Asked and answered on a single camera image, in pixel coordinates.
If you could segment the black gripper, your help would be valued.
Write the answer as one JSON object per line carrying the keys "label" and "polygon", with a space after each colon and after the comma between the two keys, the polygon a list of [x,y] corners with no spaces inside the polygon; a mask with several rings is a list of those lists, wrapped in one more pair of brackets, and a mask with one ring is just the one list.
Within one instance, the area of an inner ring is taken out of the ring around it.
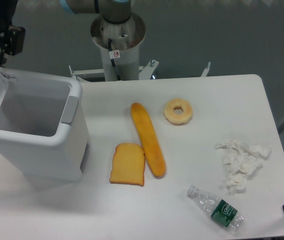
{"label": "black gripper", "polygon": [[0,0],[0,66],[23,50],[25,28],[12,24],[17,0]]}

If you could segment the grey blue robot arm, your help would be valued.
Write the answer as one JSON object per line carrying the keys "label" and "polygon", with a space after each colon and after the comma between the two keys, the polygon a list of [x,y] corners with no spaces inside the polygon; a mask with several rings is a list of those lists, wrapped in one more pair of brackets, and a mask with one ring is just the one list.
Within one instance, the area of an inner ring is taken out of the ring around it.
{"label": "grey blue robot arm", "polygon": [[[16,0],[0,0],[0,66],[23,49],[25,28],[12,23],[17,4]],[[111,24],[122,24],[131,17],[129,0],[61,0],[60,5],[75,14],[101,14]]]}

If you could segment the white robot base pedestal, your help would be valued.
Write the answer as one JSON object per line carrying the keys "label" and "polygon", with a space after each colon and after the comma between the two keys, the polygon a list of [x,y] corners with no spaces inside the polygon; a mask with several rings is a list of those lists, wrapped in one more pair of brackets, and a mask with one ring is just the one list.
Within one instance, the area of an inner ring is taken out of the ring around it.
{"label": "white robot base pedestal", "polygon": [[100,49],[105,80],[138,80],[139,48],[146,34],[142,18],[132,13],[128,21],[112,24],[98,16],[90,31],[93,42]]}

